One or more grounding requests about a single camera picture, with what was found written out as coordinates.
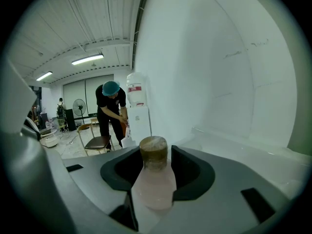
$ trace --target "person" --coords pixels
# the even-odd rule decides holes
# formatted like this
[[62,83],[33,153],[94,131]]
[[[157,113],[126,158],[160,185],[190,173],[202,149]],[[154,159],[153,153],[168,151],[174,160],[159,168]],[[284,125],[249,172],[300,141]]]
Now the person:
[[66,115],[65,115],[65,104],[63,102],[63,98],[59,98],[58,101],[58,108],[57,108],[57,116],[58,119],[63,119],[66,121]]
[[[128,113],[126,108],[126,93],[120,88],[116,81],[108,81],[100,85],[96,89],[97,97],[97,120],[101,136],[109,136],[109,121],[113,126],[116,138],[121,145],[121,140],[124,138],[120,123],[127,124]],[[111,144],[108,143],[106,150],[111,150]]]

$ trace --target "label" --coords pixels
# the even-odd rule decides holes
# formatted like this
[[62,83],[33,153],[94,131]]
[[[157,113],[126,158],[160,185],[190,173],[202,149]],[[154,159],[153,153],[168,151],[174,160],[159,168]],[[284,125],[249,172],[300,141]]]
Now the label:
[[142,91],[142,87],[138,86],[138,87],[128,88],[128,92],[132,92],[132,91]]

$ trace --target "fluorescent light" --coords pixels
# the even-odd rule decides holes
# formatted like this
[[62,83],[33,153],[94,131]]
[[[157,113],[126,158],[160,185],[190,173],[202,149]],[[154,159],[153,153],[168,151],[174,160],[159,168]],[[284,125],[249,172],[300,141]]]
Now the fluorescent light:
[[46,78],[47,76],[49,76],[49,75],[51,75],[51,74],[52,74],[52,72],[49,71],[49,72],[46,73],[45,75],[39,77],[37,80],[38,80],[38,81],[39,81],[39,80],[42,80],[42,79]]
[[73,65],[77,65],[77,64],[80,64],[80,63],[83,63],[83,62],[86,62],[86,61],[96,60],[96,59],[101,59],[101,58],[104,58],[104,56],[102,54],[91,56],[91,57],[85,57],[85,58],[82,58],[82,59],[79,59],[79,60],[72,61],[72,64]]

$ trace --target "black seat cushion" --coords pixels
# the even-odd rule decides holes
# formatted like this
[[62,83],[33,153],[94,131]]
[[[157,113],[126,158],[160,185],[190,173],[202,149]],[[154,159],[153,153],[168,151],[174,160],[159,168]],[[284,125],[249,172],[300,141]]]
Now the black seat cushion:
[[88,142],[88,144],[85,146],[85,149],[102,149],[107,146],[109,143],[109,140],[111,139],[111,136],[100,136],[95,137],[92,140]]

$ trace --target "corrugated ceiling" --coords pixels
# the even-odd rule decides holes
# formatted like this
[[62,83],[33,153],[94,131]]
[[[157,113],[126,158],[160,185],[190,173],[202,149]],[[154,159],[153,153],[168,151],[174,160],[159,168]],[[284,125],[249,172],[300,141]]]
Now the corrugated ceiling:
[[[90,69],[127,67],[132,61],[133,11],[138,9],[134,1],[38,0],[20,23],[9,59],[24,78],[37,79],[52,71],[44,79],[48,83]],[[104,59],[71,64],[99,53]]]

